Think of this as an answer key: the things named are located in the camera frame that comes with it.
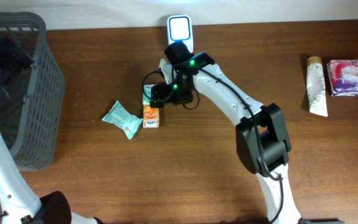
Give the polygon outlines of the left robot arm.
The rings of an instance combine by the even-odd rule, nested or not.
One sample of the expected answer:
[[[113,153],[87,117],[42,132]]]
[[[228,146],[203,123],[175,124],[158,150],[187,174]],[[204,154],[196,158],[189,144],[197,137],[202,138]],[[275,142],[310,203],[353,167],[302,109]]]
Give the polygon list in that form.
[[[54,160],[65,81],[45,32],[0,32],[0,223],[98,223],[22,176]]]

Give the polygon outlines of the teal small tissue pack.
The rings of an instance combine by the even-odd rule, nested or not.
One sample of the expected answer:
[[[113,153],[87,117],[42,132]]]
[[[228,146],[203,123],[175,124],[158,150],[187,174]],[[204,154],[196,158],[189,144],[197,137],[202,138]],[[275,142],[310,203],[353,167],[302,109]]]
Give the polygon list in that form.
[[[152,97],[152,87],[154,85],[144,85],[143,86],[143,97],[142,97],[142,104],[144,106],[149,106]]]

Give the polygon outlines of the teal wet wipes pack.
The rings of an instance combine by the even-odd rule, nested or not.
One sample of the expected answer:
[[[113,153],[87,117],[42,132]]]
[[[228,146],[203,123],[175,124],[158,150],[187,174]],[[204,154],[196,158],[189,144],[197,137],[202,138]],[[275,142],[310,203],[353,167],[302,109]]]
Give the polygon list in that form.
[[[143,119],[136,115],[130,114],[119,101],[116,101],[109,112],[102,118],[102,121],[114,124],[123,130],[129,140],[131,140]]]

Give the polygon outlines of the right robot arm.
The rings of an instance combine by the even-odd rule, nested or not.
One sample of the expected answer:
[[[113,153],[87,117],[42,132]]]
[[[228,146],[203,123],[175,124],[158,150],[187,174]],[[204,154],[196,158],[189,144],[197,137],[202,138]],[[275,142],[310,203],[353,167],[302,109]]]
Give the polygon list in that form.
[[[193,101],[193,93],[210,99],[236,131],[237,156],[262,188],[270,223],[301,223],[290,183],[290,138],[282,110],[265,106],[237,87],[207,53],[193,54],[181,40],[168,45],[157,73],[164,81],[147,95],[153,108]]]

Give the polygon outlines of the red purple white packet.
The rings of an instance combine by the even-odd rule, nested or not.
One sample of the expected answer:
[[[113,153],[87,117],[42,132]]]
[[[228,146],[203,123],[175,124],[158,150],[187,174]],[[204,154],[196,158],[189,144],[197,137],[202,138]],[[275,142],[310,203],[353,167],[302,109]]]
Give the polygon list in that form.
[[[331,60],[327,68],[332,96],[358,96],[358,60]]]

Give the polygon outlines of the white tube with brown cap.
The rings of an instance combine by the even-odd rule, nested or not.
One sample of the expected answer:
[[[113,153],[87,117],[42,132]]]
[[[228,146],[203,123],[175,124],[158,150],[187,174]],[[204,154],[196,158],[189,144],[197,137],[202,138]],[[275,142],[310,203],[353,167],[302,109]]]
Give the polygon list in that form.
[[[318,56],[307,59],[306,91],[310,113],[328,117],[324,71]]]

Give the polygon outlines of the orange small tissue pack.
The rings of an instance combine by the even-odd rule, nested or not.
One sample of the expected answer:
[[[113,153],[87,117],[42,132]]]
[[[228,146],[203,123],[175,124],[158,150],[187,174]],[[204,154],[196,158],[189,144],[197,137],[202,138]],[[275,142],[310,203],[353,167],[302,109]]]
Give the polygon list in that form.
[[[160,113],[158,108],[144,106],[143,128],[158,128],[160,125]]]

